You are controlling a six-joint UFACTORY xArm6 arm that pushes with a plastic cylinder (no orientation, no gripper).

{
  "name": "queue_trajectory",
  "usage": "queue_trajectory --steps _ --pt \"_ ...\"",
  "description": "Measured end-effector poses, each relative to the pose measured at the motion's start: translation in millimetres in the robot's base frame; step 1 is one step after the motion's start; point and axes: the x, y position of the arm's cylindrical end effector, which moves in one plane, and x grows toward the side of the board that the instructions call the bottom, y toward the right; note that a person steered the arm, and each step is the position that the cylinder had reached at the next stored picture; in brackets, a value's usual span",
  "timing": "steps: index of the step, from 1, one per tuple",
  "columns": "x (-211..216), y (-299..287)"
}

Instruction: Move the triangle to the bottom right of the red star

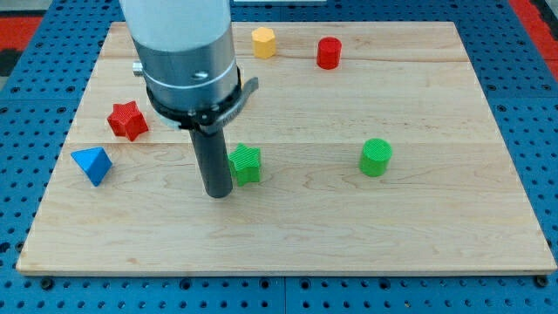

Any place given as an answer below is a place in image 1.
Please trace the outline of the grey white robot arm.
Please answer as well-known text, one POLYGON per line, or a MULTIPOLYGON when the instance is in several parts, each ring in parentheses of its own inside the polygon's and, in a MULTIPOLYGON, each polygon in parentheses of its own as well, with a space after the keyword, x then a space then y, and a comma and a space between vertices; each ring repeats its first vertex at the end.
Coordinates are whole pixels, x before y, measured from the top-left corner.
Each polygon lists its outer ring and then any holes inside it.
POLYGON ((228 0, 120 0, 148 97, 163 120, 212 134, 258 89, 241 79, 228 0))

